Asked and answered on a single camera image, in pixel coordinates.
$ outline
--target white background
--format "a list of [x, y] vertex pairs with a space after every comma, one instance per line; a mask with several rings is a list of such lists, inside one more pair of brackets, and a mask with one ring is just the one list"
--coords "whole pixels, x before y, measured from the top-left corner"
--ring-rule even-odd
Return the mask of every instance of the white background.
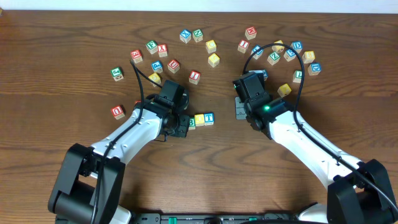
[[3, 9], [398, 13], [398, 0], [0, 0]]

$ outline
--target wooden cube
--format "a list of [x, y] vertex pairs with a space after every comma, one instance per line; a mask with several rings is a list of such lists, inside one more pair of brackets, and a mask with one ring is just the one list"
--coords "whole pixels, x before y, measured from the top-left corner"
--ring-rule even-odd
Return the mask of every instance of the wooden cube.
[[159, 46], [157, 46], [157, 51], [159, 52], [159, 57], [167, 56], [167, 47], [165, 44], [160, 44]]
[[163, 66], [160, 61], [156, 61], [152, 63], [152, 69], [156, 73], [162, 73], [163, 72]]
[[189, 82], [197, 85], [200, 80], [200, 73], [196, 71], [192, 71], [191, 75], [189, 76]]
[[261, 74], [263, 74], [263, 75], [264, 75], [264, 81], [266, 81], [267, 78], [268, 78], [268, 73], [267, 73], [267, 71], [265, 71], [265, 70], [250, 70], [249, 72], [261, 73]]
[[301, 50], [303, 49], [303, 45], [302, 45], [301, 41], [295, 41], [290, 46], [293, 47], [293, 49], [295, 51], [297, 51], [297, 53], [300, 53]]
[[242, 53], [246, 53], [246, 50], [249, 48], [249, 42], [241, 40], [238, 45], [238, 51]]
[[123, 79], [123, 73], [119, 67], [112, 69], [111, 74], [115, 81], [120, 81]]
[[206, 42], [206, 50], [207, 50], [207, 53], [209, 53], [209, 54], [216, 52], [216, 50], [217, 50], [216, 42], [214, 42], [214, 40], [209, 40], [208, 42]]
[[151, 79], [152, 81], [156, 82], [157, 84], [162, 84], [162, 80], [160, 79], [159, 75], [155, 72], [152, 75], [149, 75], [148, 77], [149, 79]]
[[310, 75], [318, 75], [322, 71], [321, 64], [312, 63], [308, 67], [308, 74]]
[[251, 40], [253, 38], [256, 37], [257, 35], [257, 30], [254, 27], [249, 27], [246, 29], [246, 31], [244, 32], [244, 35], [246, 36], [246, 38], [248, 40]]
[[303, 72], [300, 71], [300, 70], [296, 70], [296, 71], [293, 73], [293, 82], [295, 82], [295, 83], [300, 83], [302, 77], [303, 77]]
[[[278, 40], [274, 42], [275, 44], [283, 44], [283, 41]], [[284, 51], [285, 47], [284, 46], [272, 46], [272, 50], [277, 52], [278, 54]]]
[[195, 115], [195, 125], [196, 125], [196, 127], [205, 125], [205, 115], [204, 114], [196, 114]]
[[188, 130], [194, 130], [194, 129], [196, 129], [195, 118], [190, 118], [189, 119], [189, 128], [188, 128]]
[[131, 57], [134, 63], [142, 62], [142, 55], [139, 50], [134, 50], [131, 52]]
[[315, 60], [315, 53], [313, 51], [304, 52], [303, 62], [312, 63]]
[[291, 91], [292, 91], [292, 89], [289, 87], [289, 85], [284, 84], [279, 87], [278, 94], [280, 97], [284, 97], [284, 96], [287, 96]]
[[203, 40], [203, 33], [200, 29], [193, 31], [193, 39], [195, 42], [199, 42]]
[[112, 108], [112, 114], [116, 119], [120, 119], [122, 117], [124, 117], [124, 111], [122, 109], [121, 106], [116, 106], [114, 108]]
[[187, 44], [191, 40], [191, 32], [187, 29], [184, 29], [180, 33], [180, 40]]
[[157, 44], [154, 40], [149, 41], [146, 46], [150, 54], [154, 54], [157, 52]]
[[213, 113], [205, 113], [205, 126], [214, 124], [214, 114]]
[[220, 58], [217, 54], [212, 54], [210, 55], [208, 62], [214, 68], [220, 63]]
[[167, 67], [169, 68], [169, 70], [172, 73], [176, 73], [178, 70], [180, 70], [180, 64], [178, 61], [176, 60], [172, 60], [171, 62], [169, 62], [169, 64], [167, 65]]
[[284, 58], [289, 62], [296, 58], [296, 54], [293, 52], [293, 50], [287, 49], [284, 54]]
[[276, 52], [271, 53], [268, 56], [267, 61], [271, 64], [271, 65], [275, 65], [280, 59], [279, 54], [277, 54]]
[[[253, 54], [256, 50], [260, 49], [260, 45], [256, 45], [255, 47], [253, 47], [253, 50], [251, 50], [251, 53]], [[259, 57], [261, 57], [262, 53], [264, 52], [264, 49], [258, 51], [255, 55], [253, 55], [254, 59], [258, 59]]]

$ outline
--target wooden table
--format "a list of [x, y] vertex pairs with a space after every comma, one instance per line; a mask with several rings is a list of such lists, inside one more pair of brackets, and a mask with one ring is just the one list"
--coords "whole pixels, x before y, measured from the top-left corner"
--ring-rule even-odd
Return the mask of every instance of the wooden table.
[[[231, 81], [249, 52], [237, 51], [246, 27], [250, 40], [269, 44], [301, 40], [314, 50], [321, 74], [305, 79], [299, 111], [320, 133], [364, 161], [376, 158], [389, 171], [398, 196], [398, 16], [363, 14], [55, 12], [4, 11], [0, 17], [0, 223], [52, 223], [47, 211], [53, 184], [67, 149], [89, 146], [125, 122], [110, 109], [131, 114], [140, 98], [130, 51], [140, 49], [138, 67], [164, 65], [163, 82], [190, 91], [187, 113], [214, 112], [213, 126], [186, 139], [151, 142], [128, 164], [120, 203], [128, 209], [179, 212], [265, 212], [298, 210], [326, 203], [326, 190], [288, 150], [235, 119]], [[202, 29], [204, 40], [184, 44], [182, 29]], [[151, 55], [145, 43], [165, 43], [169, 56]], [[208, 64], [205, 41], [214, 39], [221, 63]], [[272, 93], [284, 83], [293, 92], [297, 60], [266, 62], [271, 50], [249, 69], [267, 69]], [[181, 69], [169, 72], [177, 59]], [[121, 66], [124, 80], [110, 74]], [[188, 82], [201, 72], [198, 85]], [[144, 82], [146, 95], [158, 93]]]

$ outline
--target green block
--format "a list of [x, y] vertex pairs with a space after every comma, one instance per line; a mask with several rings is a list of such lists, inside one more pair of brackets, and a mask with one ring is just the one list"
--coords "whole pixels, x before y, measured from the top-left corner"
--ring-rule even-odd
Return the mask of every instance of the green block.
[[151, 40], [151, 41], [148, 42], [147, 48], [148, 48], [149, 50], [152, 50], [152, 49], [155, 48], [155, 47], [157, 47], [157, 44], [155, 43], [154, 40]]
[[200, 37], [200, 36], [203, 36], [203, 33], [201, 32], [200, 29], [197, 29], [197, 30], [193, 31], [193, 35], [195, 35], [195, 37]]
[[118, 75], [122, 75], [122, 71], [120, 70], [119, 67], [117, 67], [111, 70], [111, 74], [113, 77], [116, 77]]
[[295, 74], [296, 74], [296, 78], [301, 78], [303, 75], [303, 73], [299, 70], [296, 70]]
[[169, 218], [169, 224], [177, 224], [177, 218]]
[[273, 52], [269, 55], [273, 60], [278, 60], [280, 58], [277, 52]]
[[190, 118], [189, 119], [189, 126], [190, 127], [195, 127], [195, 118]]

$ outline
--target brown wooden surface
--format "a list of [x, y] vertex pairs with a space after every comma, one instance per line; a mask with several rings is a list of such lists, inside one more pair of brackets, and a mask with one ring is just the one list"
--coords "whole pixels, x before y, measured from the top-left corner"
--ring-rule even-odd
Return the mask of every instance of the brown wooden surface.
[[[269, 44], [301, 40], [314, 50], [323, 71], [307, 77], [299, 111], [320, 133], [364, 161], [388, 169], [398, 195], [398, 16], [362, 14], [238, 14], [163, 12], [4, 11], [0, 17], [0, 223], [52, 223], [47, 200], [67, 149], [89, 146], [125, 122], [110, 109], [131, 114], [139, 99], [130, 51], [140, 49], [138, 67], [150, 75], [159, 60], [145, 43], [165, 43], [160, 58], [171, 79], [190, 90], [189, 114], [212, 111], [213, 126], [186, 139], [151, 142], [127, 166], [121, 205], [163, 212], [264, 212], [298, 210], [326, 202], [318, 179], [288, 150], [235, 119], [231, 81], [249, 52], [237, 51], [244, 29], [250, 40]], [[202, 29], [204, 40], [184, 44], [182, 29]], [[214, 39], [221, 63], [208, 64], [205, 41]], [[269, 71], [266, 87], [292, 83], [297, 60], [273, 67], [267, 49], [249, 68]], [[177, 59], [176, 74], [167, 63]], [[121, 66], [124, 80], [110, 74]], [[201, 72], [199, 85], [188, 82]], [[144, 92], [158, 93], [147, 81]]]

